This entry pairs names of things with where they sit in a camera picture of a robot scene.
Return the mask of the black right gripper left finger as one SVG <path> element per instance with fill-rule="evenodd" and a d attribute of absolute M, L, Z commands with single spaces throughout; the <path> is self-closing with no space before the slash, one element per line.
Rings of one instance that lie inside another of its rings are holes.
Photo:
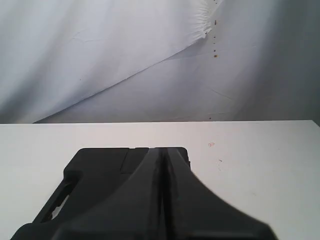
<path fill-rule="evenodd" d="M 75 182 L 55 240 L 156 240 L 164 148 L 83 148 L 63 171 Z"/>

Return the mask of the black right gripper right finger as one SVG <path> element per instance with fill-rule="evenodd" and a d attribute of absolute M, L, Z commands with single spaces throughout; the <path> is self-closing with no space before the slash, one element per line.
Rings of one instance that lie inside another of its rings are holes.
<path fill-rule="evenodd" d="M 228 204 L 191 171 L 176 148 L 162 154 L 163 203 L 169 240 L 275 240 L 271 227 Z"/>

